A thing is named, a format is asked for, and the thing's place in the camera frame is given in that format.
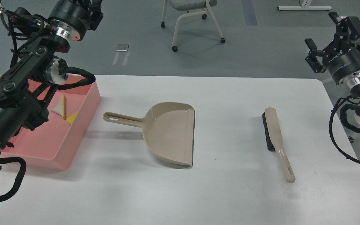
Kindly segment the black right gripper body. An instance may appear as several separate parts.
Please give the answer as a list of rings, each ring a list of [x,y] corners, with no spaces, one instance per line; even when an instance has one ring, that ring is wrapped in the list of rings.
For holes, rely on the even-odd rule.
[[[360,52],[356,47],[343,46],[333,40],[323,52],[323,72],[328,73],[336,85],[347,83],[346,78],[360,76]]]

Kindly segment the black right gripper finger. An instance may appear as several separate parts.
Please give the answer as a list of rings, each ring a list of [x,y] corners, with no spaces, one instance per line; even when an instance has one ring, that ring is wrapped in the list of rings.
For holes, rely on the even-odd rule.
[[[358,17],[342,17],[337,12],[329,12],[328,16],[336,25],[331,44],[335,47],[351,47],[360,42],[360,19]]]
[[[311,38],[306,38],[304,42],[309,49],[308,56],[305,58],[306,62],[315,73],[324,73],[326,66],[319,62],[318,57],[326,59],[329,57],[328,52],[319,50]]]

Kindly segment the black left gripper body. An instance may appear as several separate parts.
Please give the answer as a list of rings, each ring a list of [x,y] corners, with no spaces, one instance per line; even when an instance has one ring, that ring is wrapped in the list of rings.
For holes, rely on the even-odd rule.
[[[48,18],[54,34],[67,40],[81,41],[88,30],[96,30],[102,21],[101,0],[59,0]]]

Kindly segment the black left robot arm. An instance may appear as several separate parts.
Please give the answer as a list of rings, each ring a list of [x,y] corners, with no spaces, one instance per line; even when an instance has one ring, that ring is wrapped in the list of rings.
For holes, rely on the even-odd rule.
[[[56,57],[67,53],[70,42],[81,41],[87,30],[96,30],[104,14],[101,0],[59,0],[48,18],[30,14],[19,7],[6,10],[0,1],[0,18],[12,38],[10,69],[0,77],[0,154],[13,147],[10,139],[21,128],[34,130],[48,121],[48,106],[56,91],[87,86],[95,75]],[[26,172],[21,157],[0,157],[3,164],[19,163],[20,169],[10,191],[0,202],[13,197]]]

